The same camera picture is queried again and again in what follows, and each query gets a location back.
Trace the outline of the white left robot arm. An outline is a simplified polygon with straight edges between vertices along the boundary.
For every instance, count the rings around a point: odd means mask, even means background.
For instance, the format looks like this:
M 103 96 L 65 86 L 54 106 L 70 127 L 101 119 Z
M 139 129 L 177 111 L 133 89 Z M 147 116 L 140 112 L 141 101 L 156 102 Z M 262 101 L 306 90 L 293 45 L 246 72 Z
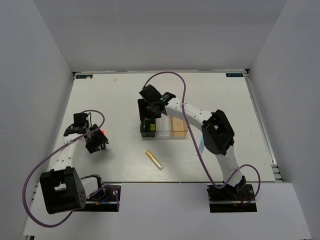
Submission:
M 99 200 L 105 196 L 106 187 L 98 174 L 80 177 L 76 171 L 81 154 L 105 150 L 109 143 L 97 124 L 92 124 L 91 114 L 79 112 L 73 115 L 73 124 L 63 134 L 66 147 L 50 170 L 40 176 L 40 185 L 49 214 L 81 210 L 92 196 Z

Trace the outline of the green cap black highlighter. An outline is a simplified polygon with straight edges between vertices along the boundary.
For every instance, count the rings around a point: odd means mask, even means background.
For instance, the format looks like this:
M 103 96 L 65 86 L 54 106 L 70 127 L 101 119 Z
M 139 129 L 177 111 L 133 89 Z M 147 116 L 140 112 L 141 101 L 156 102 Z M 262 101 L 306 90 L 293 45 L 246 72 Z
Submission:
M 142 131 L 143 132 L 150 131 L 150 120 L 148 118 L 144 118 L 142 121 Z

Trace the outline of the yellow cap black highlighter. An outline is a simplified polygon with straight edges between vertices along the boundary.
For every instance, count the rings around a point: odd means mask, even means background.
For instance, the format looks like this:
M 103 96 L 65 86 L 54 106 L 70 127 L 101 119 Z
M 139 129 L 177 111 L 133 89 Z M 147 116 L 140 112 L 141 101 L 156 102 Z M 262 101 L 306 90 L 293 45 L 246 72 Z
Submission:
M 156 125 L 155 124 L 150 124 L 149 125 L 149 131 L 150 132 L 155 132 L 156 131 Z

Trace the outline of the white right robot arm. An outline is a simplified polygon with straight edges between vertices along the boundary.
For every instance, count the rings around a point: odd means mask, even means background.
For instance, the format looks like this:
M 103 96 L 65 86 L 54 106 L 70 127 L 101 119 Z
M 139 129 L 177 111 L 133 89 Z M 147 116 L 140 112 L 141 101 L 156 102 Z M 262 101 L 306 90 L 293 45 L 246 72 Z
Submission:
M 246 178 L 239 170 L 234 153 L 235 132 L 222 110 L 215 112 L 196 108 L 182 102 L 176 95 L 165 92 L 161 94 L 152 85 L 147 85 L 139 92 L 139 115 L 141 121 L 156 120 L 166 115 L 184 120 L 202 133 L 203 144 L 214 154 L 222 171 L 224 185 L 219 190 L 225 190 L 226 195 L 236 200 L 244 193 Z

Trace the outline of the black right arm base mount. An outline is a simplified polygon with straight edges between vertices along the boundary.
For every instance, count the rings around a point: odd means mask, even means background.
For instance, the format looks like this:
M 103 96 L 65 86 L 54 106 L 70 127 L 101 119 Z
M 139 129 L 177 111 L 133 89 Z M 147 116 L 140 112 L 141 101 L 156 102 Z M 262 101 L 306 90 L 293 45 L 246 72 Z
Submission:
M 258 211 L 251 184 L 246 184 L 239 195 L 223 196 L 222 189 L 207 186 L 210 213 L 255 213 Z

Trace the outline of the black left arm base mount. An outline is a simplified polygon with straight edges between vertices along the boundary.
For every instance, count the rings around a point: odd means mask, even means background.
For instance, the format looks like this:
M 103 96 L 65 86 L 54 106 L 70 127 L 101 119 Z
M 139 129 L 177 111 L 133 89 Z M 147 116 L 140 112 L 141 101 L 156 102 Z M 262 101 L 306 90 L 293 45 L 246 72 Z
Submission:
M 120 209 L 121 184 L 107 186 L 101 193 L 87 200 L 84 212 L 117 213 Z

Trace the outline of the yellow translucent glue stick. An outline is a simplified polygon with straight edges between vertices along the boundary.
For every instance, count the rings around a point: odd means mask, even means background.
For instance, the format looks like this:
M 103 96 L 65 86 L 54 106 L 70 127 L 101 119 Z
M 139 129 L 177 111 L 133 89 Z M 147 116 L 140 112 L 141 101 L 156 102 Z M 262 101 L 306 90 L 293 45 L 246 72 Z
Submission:
M 160 161 L 155 157 L 155 155 L 150 150 L 147 150 L 145 154 L 153 162 L 153 164 L 157 167 L 159 171 L 164 169 L 164 166 L 160 163 Z

